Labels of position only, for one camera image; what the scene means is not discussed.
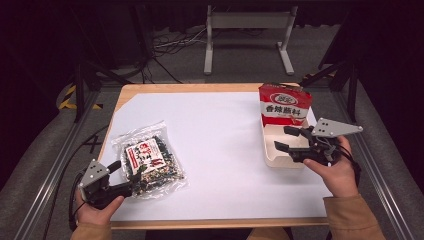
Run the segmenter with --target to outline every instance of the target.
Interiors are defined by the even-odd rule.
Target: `table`
[[[156,116],[165,116],[170,144],[187,171],[190,185],[160,199],[148,201],[127,199],[113,216],[112,227],[193,229],[327,224],[322,197],[329,196],[330,193],[318,175],[307,168],[274,169],[265,164],[262,143],[256,144],[263,140],[257,92],[260,85],[254,83],[124,86],[99,161],[105,166],[115,161],[111,147],[114,136],[133,129],[137,124],[143,125],[146,122],[160,120],[156,119]],[[174,105],[171,107],[151,101],[140,104],[146,100],[159,102],[169,99],[173,100]],[[226,99],[236,101],[229,102],[225,101]],[[208,110],[200,112],[198,117],[197,113],[190,115],[184,108],[187,101]],[[177,109],[174,112],[170,112],[172,111],[170,109],[175,108]],[[235,109],[241,109],[236,114],[241,114],[240,118],[233,119],[235,124],[223,120],[220,116],[220,113],[230,114]],[[176,116],[179,111],[189,114],[187,119],[192,121],[185,123],[186,116]],[[141,120],[132,115],[135,112],[144,112],[145,119]],[[203,123],[208,124],[208,128],[203,128]],[[203,141],[203,135],[207,136],[207,141]],[[240,143],[234,142],[234,139],[240,139]],[[222,146],[230,145],[220,144],[225,141],[234,144],[231,148],[222,149]],[[199,157],[203,151],[209,151],[208,157]],[[200,173],[199,169],[210,171]],[[110,181],[115,185],[123,182],[123,179],[120,174],[112,174]]]

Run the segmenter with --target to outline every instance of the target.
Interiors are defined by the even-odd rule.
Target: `brown sleeve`
[[[77,229],[72,233],[71,240],[111,240],[112,230],[110,225],[95,225],[79,223]]]
[[[371,209],[361,195],[324,198],[334,240],[385,239]]]

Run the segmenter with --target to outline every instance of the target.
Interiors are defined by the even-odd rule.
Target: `gray floor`
[[[223,32],[214,39],[213,73],[203,74],[205,44],[197,43],[174,55],[165,55],[158,60],[169,72],[183,82],[193,83],[244,83],[244,82],[299,82],[305,74],[318,71],[317,66],[323,57],[331,39],[338,27],[320,27],[303,29],[295,28],[289,42],[288,52],[295,75],[287,76],[275,43],[280,40],[281,32],[266,30],[257,37],[240,32]],[[172,78],[154,61],[149,62],[155,83],[173,83]],[[141,82],[140,76],[131,81]],[[91,134],[107,125],[112,117],[120,87],[116,83],[105,83],[100,93],[95,94],[95,103],[103,104],[101,110],[91,110],[81,125],[68,156]],[[337,121],[346,121],[340,114],[340,102],[346,99],[345,91],[335,95],[325,89],[314,88],[313,109],[317,117],[326,117]],[[58,102],[63,99],[63,93],[58,96]],[[351,139],[354,156],[363,167],[360,191],[378,218],[387,239],[424,239],[424,198],[407,171],[401,156],[396,150],[390,135],[380,117],[373,108],[367,93],[361,85],[358,86],[357,99],[358,124],[364,126],[362,133],[365,151],[361,139]],[[73,123],[75,110],[63,109],[60,114],[40,133],[28,148],[19,162],[9,182],[0,193],[0,239],[13,239],[20,227],[22,231],[33,223],[28,231],[29,239],[42,239],[46,219],[52,204],[51,192],[46,193],[49,201],[38,209],[39,215],[33,220],[25,219],[28,211],[33,210],[32,204],[37,199],[39,189],[58,156],[63,155],[64,142],[69,133],[75,129]],[[106,132],[98,134],[102,141]],[[52,221],[47,239],[69,239],[71,231],[67,223],[67,202],[70,188],[76,173],[85,167],[89,160],[96,158],[100,147],[90,153],[90,146],[83,146],[72,158],[60,185]],[[367,165],[371,158],[379,172],[373,171]],[[383,179],[383,185],[374,179]],[[387,205],[389,197],[397,204]],[[295,227],[296,240],[325,239],[328,232],[326,226]],[[114,231],[114,239],[144,239],[143,231]]]

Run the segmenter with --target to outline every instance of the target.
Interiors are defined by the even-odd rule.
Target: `hand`
[[[75,192],[77,207],[84,203],[81,197],[81,192],[77,190]],[[80,223],[91,223],[96,225],[108,225],[110,218],[116,212],[116,210],[124,202],[124,197],[119,196],[115,198],[107,207],[103,210],[99,210],[90,206],[88,203],[84,204],[78,210],[78,222]]]
[[[339,136],[337,139],[340,145],[351,152],[349,141],[344,136]],[[343,155],[341,159],[333,166],[327,167],[320,163],[305,159],[303,163],[312,171],[317,173],[324,180],[328,190],[334,197],[353,197],[359,194],[358,187],[355,183],[355,173],[351,162]]]

